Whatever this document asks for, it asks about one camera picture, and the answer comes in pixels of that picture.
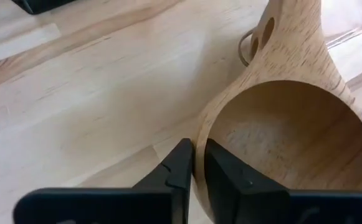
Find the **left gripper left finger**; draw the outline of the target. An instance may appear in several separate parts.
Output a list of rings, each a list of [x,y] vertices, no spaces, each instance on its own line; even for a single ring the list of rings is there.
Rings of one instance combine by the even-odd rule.
[[[194,148],[184,138],[132,187],[43,188],[25,194],[14,223],[187,223]]]

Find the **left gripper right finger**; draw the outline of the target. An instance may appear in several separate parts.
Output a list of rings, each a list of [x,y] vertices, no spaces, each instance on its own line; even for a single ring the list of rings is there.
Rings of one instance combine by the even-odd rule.
[[[204,171],[215,223],[362,223],[362,192],[289,189],[213,139]]]

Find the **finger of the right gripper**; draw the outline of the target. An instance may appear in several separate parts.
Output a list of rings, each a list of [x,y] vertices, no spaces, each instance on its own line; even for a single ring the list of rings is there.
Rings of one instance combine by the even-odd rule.
[[[66,5],[75,0],[11,0],[28,14],[36,15]]]

